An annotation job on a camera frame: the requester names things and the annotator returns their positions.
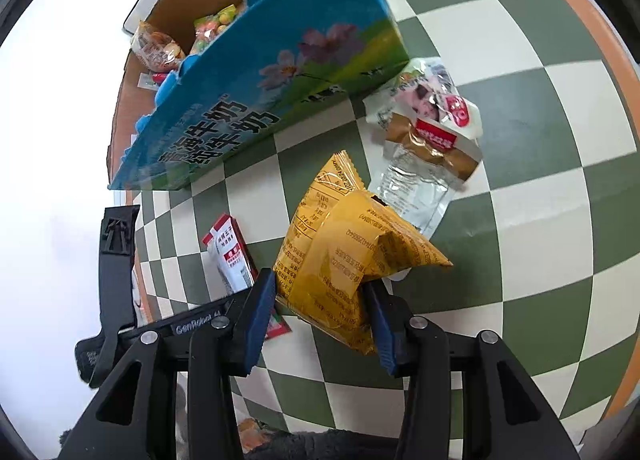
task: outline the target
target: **cardboard flap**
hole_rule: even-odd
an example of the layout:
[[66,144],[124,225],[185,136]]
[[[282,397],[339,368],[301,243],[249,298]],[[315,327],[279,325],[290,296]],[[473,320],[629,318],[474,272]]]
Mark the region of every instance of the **cardboard flap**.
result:
[[131,136],[136,132],[136,121],[154,109],[156,93],[138,87],[141,72],[146,73],[148,70],[135,54],[129,52],[111,124],[111,144],[107,153],[109,180],[113,179],[120,167],[124,150],[131,145]]

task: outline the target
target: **plastic wrapper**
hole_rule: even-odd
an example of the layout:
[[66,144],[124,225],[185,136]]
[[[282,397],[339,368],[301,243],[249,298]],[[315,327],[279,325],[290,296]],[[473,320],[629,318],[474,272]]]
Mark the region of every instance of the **plastic wrapper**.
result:
[[395,211],[364,188],[345,151],[305,193],[273,270],[278,300],[355,350],[374,350],[358,286],[416,265],[451,265]]
[[176,70],[184,59],[184,52],[176,41],[148,22],[138,24],[131,38],[131,50],[152,72]]
[[482,135],[478,107],[458,94],[440,58],[414,58],[393,80],[364,100],[367,121],[386,129],[393,112],[432,119],[468,139]]
[[392,113],[386,129],[385,168],[369,189],[430,237],[454,193],[475,171],[482,153],[475,142],[432,119]]
[[[244,291],[254,284],[258,271],[255,270],[235,218],[226,213],[220,216],[202,243],[207,246],[207,254],[216,260],[228,295]],[[271,309],[266,338],[288,332],[291,329],[287,322],[275,309]]]
[[234,21],[237,12],[236,6],[231,4],[215,15],[205,16],[194,21],[196,40],[193,42],[189,54],[199,54],[206,49]]

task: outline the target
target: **flower illustration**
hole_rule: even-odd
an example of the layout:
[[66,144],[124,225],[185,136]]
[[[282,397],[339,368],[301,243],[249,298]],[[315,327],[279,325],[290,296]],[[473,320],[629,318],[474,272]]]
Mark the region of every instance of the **flower illustration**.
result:
[[300,53],[296,58],[290,50],[281,50],[278,54],[278,62],[260,69],[260,75],[265,78],[258,86],[265,90],[274,90],[287,84],[294,76],[302,72],[305,57]]
[[357,53],[362,52],[366,44],[358,38],[358,28],[353,24],[333,24],[326,33],[309,29],[302,36],[300,52],[306,59],[319,65],[336,63],[344,66]]

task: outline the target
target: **white floor tile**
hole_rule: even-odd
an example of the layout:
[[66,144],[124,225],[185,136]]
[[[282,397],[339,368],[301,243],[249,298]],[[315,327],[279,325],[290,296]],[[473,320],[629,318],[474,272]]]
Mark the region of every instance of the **white floor tile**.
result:
[[272,155],[226,179],[230,215],[246,243],[281,238],[289,228],[278,156]]
[[445,332],[476,337],[482,330],[502,335],[502,303],[423,314]]
[[591,211],[581,168],[497,189],[491,197],[503,300],[593,274]]
[[198,193],[202,193],[205,189],[223,180],[225,180],[225,166],[220,164],[220,166],[216,166],[208,171],[206,175],[191,182],[191,196],[196,196]]
[[396,22],[401,22],[402,20],[415,16],[414,10],[406,0],[386,0],[386,2],[389,4]]
[[640,255],[593,275],[591,307],[581,359],[636,333],[640,314]]
[[154,277],[151,274],[151,265],[149,262],[140,262],[140,270],[142,271],[142,281],[145,282],[146,293],[155,296],[156,287],[154,286]]
[[404,415],[404,390],[363,388],[326,382],[337,429],[398,437]]
[[474,0],[418,16],[458,85],[542,63],[498,0]]
[[145,242],[146,242],[146,254],[149,257],[149,261],[160,259],[160,246],[158,244],[158,231],[156,230],[156,221],[152,220],[145,225]]
[[608,396],[600,402],[596,402],[593,406],[584,408],[584,410],[578,411],[578,413],[574,413],[572,416],[568,416],[560,421],[574,444],[579,444],[582,441],[584,432],[600,421],[600,417],[607,408],[610,398],[611,397]]
[[560,415],[569,390],[574,383],[575,373],[578,371],[578,363],[568,364],[558,370],[552,370],[544,374],[532,377],[538,389],[545,396],[546,401],[554,410],[556,415]]
[[280,132],[273,134],[276,150],[283,151],[320,133],[327,132],[355,119],[351,101],[342,101],[322,112],[312,115]]
[[171,301],[165,297],[156,297],[156,300],[158,301],[158,309],[160,309],[160,316],[162,319],[166,319],[167,317],[174,315],[174,309],[171,306]]
[[163,258],[161,263],[164,283],[166,284],[166,291],[169,293],[169,299],[186,303],[187,295],[184,293],[178,258]]
[[171,209],[171,225],[174,229],[176,256],[200,252],[196,216],[193,212],[193,198],[189,198]]
[[216,261],[209,255],[207,251],[200,253],[202,260],[202,270],[204,271],[204,280],[207,282],[207,290],[212,301],[226,296],[225,280],[222,279],[220,270],[216,265]]
[[449,458],[454,460],[460,460],[462,458],[462,443],[461,438],[454,438],[449,440]]
[[625,109],[603,62],[545,69],[569,119],[583,166],[636,151]]
[[291,332],[265,341],[262,357],[267,368],[280,374],[323,381],[311,325],[296,316],[283,316]]
[[233,399],[233,402],[234,402],[236,424],[239,424],[244,419],[251,417],[251,415],[249,415],[249,410],[247,410],[246,403],[242,396],[236,395],[235,393],[231,393],[231,398]]
[[377,125],[367,123],[364,117],[358,119],[357,124],[364,156],[367,160],[367,166],[369,166],[369,177],[373,181],[375,174],[384,171],[385,160],[382,157],[382,151],[385,148],[385,130]]
[[314,422],[300,420],[299,418],[295,418],[294,416],[290,416],[286,413],[283,413],[282,416],[284,417],[284,421],[287,423],[287,428],[289,429],[290,433],[324,433],[328,429],[331,429],[326,426],[320,426],[320,424],[316,424]]
[[489,181],[486,178],[486,170],[484,169],[484,161],[478,164],[476,170],[471,177],[456,192],[453,200],[466,198],[468,196],[480,195],[489,191]]
[[282,411],[266,368],[254,366],[246,377],[236,377],[238,388],[248,398],[273,411]]
[[154,215],[158,218],[160,215],[163,215],[171,209],[171,205],[169,204],[169,192],[152,191],[152,194],[154,199]]

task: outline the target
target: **yellow snack bag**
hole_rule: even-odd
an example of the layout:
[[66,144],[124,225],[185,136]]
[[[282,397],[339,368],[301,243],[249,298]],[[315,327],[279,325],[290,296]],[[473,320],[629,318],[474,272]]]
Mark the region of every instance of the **yellow snack bag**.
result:
[[367,354],[375,348],[360,283],[430,263],[451,265],[365,189],[346,151],[340,151],[300,201],[273,270],[281,303]]

